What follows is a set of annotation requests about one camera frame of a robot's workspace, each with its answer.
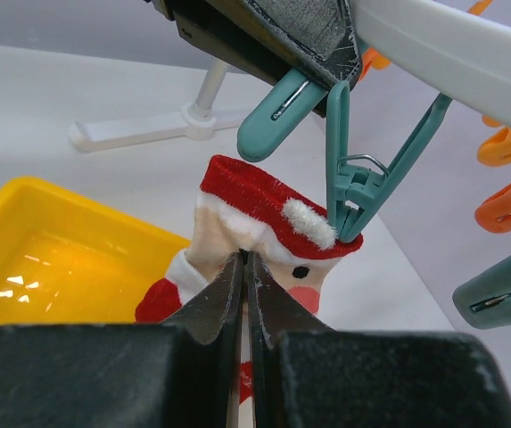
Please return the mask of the white round clip hanger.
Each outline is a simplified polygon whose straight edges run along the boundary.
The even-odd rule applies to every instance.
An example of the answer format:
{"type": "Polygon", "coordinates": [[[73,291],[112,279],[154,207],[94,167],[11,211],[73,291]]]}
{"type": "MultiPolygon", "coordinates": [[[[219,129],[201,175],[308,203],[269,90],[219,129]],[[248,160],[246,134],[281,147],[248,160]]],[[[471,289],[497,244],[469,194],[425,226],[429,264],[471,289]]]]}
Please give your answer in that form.
{"type": "Polygon", "coordinates": [[[511,127],[511,28],[434,1],[354,1],[358,36],[456,101],[511,127]]]}

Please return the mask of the red santa sock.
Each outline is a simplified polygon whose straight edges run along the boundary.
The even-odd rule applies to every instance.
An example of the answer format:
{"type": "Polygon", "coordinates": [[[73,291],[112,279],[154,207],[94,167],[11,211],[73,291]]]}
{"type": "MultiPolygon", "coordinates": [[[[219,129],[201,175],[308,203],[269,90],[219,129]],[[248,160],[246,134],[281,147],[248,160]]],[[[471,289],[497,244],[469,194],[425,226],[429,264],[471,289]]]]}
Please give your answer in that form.
{"type": "MultiPolygon", "coordinates": [[[[326,210],[250,163],[215,155],[210,159],[194,209],[191,243],[177,253],[135,311],[136,321],[158,324],[211,284],[233,254],[258,253],[272,276],[317,317],[327,274],[363,243],[337,238],[326,210]]],[[[238,421],[254,426],[251,334],[244,261],[238,368],[238,421]]]]}

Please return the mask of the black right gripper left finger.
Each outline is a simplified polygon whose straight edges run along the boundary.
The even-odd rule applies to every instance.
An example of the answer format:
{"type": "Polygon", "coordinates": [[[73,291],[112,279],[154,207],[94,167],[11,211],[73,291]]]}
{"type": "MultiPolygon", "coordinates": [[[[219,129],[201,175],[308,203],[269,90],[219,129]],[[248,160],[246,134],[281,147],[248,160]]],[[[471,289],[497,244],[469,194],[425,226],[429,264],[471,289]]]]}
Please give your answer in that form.
{"type": "Polygon", "coordinates": [[[158,324],[0,326],[0,427],[235,427],[243,260],[158,324]]]}

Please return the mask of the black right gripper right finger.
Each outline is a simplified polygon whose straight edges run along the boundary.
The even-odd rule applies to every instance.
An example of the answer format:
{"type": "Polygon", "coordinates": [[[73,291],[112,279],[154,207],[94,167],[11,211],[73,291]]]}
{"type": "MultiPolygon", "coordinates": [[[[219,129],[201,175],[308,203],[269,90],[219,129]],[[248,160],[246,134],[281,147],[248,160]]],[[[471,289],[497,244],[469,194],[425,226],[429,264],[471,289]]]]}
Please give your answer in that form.
{"type": "Polygon", "coordinates": [[[471,335],[336,331],[243,257],[258,427],[511,427],[495,358],[471,335]]]}

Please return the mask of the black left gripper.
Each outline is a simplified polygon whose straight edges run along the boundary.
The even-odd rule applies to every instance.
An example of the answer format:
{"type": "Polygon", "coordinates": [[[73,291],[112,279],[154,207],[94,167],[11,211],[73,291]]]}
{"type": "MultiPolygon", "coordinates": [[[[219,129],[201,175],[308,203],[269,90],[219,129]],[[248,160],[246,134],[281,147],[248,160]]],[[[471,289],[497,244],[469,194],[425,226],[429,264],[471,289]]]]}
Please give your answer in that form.
{"type": "Polygon", "coordinates": [[[290,70],[329,89],[355,86],[362,60],[350,3],[152,1],[190,45],[271,85],[290,70]]]}

